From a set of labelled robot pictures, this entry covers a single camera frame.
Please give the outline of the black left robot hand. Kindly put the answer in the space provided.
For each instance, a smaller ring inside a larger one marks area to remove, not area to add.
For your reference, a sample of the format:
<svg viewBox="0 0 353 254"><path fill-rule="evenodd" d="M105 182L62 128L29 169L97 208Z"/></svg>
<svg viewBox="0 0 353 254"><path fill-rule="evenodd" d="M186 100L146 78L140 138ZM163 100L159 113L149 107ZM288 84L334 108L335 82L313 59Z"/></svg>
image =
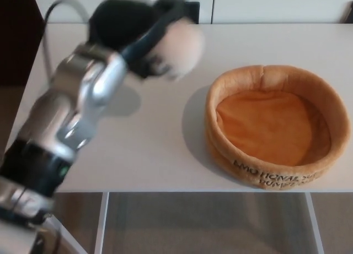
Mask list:
<svg viewBox="0 0 353 254"><path fill-rule="evenodd" d="M162 76L171 65L152 54L172 23L188 13L186 0L104 0L89 19L88 43L117 51L141 78Z"/></svg>

